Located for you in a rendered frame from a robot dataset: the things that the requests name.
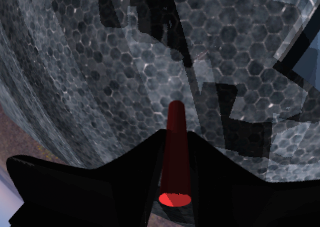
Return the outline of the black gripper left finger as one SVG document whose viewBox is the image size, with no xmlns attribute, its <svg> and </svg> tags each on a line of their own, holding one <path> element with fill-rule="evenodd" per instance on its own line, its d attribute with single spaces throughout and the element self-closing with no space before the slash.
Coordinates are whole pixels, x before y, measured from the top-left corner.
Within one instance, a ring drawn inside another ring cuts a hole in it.
<svg viewBox="0 0 320 227">
<path fill-rule="evenodd" d="M 48 162 L 35 156 L 7 159 L 21 199 L 103 227 L 147 227 L 160 182 L 165 130 L 99 168 Z"/>
</svg>

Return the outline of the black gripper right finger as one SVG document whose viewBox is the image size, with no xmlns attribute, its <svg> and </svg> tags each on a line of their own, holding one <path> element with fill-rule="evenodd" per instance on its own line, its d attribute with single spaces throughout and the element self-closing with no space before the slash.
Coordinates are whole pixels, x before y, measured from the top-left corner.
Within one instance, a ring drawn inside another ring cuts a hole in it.
<svg viewBox="0 0 320 227">
<path fill-rule="evenodd" d="M 187 131 L 196 227 L 265 227 L 272 220 L 320 211 L 320 180 L 267 182 Z"/>
</svg>

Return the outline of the dark red peg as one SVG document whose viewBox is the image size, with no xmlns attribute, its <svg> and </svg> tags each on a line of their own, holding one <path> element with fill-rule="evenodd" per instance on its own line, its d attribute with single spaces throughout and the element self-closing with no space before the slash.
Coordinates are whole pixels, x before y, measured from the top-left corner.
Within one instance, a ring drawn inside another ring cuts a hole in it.
<svg viewBox="0 0 320 227">
<path fill-rule="evenodd" d="M 191 202 L 191 176 L 184 104 L 173 100 L 168 104 L 165 146 L 161 164 L 160 203 L 172 207 Z"/>
</svg>

